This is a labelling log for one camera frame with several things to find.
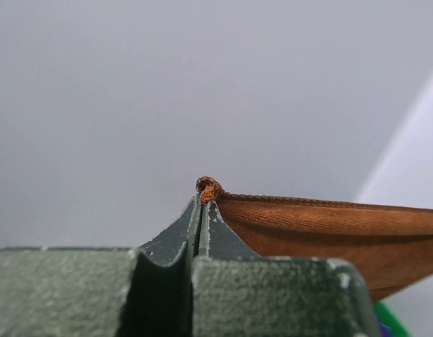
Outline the orange brown towel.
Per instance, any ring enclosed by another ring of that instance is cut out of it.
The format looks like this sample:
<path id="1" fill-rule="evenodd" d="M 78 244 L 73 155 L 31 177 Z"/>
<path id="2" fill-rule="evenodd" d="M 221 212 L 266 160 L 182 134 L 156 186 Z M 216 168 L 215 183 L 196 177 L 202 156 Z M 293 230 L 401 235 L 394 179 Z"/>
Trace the orange brown towel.
<path id="1" fill-rule="evenodd" d="M 196 190 L 261 256 L 348 260 L 373 302 L 433 275 L 433 209 L 233 194 L 208 176 Z"/>

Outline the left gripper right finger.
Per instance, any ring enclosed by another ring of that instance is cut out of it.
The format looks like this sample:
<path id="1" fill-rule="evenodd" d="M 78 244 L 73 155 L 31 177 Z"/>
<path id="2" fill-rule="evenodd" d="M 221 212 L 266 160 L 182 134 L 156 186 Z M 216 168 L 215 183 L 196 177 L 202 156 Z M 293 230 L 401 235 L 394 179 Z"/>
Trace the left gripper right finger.
<path id="1" fill-rule="evenodd" d="M 260 255 L 223 220 L 215 201 L 203 207 L 198 256 L 225 260 L 260 259 Z"/>

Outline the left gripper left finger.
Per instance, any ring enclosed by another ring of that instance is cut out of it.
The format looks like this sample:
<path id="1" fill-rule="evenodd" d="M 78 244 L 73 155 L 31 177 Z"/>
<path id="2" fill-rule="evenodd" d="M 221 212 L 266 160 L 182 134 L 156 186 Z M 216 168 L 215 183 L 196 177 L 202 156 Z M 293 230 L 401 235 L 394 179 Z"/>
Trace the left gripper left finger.
<path id="1" fill-rule="evenodd" d="M 191 264 L 199 246 L 201 201 L 139 247 L 123 307 L 124 336 L 188 336 Z"/>

